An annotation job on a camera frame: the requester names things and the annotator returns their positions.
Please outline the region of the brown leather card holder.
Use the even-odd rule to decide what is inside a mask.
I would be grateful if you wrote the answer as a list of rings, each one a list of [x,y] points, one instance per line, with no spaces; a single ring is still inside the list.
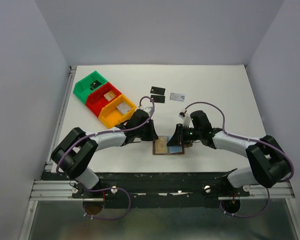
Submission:
[[[184,155],[185,154],[185,148],[188,148],[188,147],[192,147],[193,144],[191,143],[190,145],[186,145],[186,146],[170,146],[168,147],[168,153],[167,154],[155,154],[155,142],[156,140],[153,140],[152,141],[152,154],[153,155]]]

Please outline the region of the black credit card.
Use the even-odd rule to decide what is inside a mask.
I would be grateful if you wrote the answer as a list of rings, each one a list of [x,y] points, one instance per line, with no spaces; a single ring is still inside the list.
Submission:
[[[165,95],[165,92],[166,92],[166,89],[165,88],[162,88],[162,87],[156,87],[156,86],[152,86],[151,87],[151,90],[150,90],[150,93],[152,95],[160,95],[160,96],[164,96]]]
[[[160,103],[160,104],[164,104],[165,103],[165,100],[166,100],[166,97],[164,95],[151,95],[150,98],[152,99],[152,101],[154,103]]]

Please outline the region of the silver VIP credit card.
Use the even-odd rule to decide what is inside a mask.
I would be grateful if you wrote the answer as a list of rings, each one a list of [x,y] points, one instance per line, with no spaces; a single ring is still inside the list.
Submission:
[[[185,95],[181,94],[181,93],[171,92],[170,96],[169,96],[169,99],[171,101],[184,102],[185,101]]]

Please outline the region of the gold credit card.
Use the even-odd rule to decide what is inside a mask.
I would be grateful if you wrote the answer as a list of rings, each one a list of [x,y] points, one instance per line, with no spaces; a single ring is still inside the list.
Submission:
[[[155,154],[163,155],[168,153],[167,147],[168,137],[167,136],[159,136],[155,141]]]

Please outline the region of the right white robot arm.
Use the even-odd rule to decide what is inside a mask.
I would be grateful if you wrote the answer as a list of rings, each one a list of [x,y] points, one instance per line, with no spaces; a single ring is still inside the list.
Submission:
[[[244,139],[226,134],[221,128],[212,127],[206,113],[202,110],[190,115],[181,112],[180,116],[191,120],[193,127],[177,124],[175,132],[167,142],[168,147],[186,146],[200,141],[204,146],[225,150],[247,158],[248,167],[229,171],[220,183],[220,191],[231,196],[245,185],[261,185],[271,188],[286,175],[292,173],[283,151],[269,135],[261,139]]]

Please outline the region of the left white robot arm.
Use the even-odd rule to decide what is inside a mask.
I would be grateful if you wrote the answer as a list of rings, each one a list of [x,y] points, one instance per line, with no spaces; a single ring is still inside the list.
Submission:
[[[158,139],[154,121],[148,112],[137,109],[132,117],[105,131],[88,133],[73,128],[52,151],[50,158],[66,176],[83,185],[91,198],[101,191],[99,177],[88,167],[95,152],[132,144],[135,139],[151,142]]]

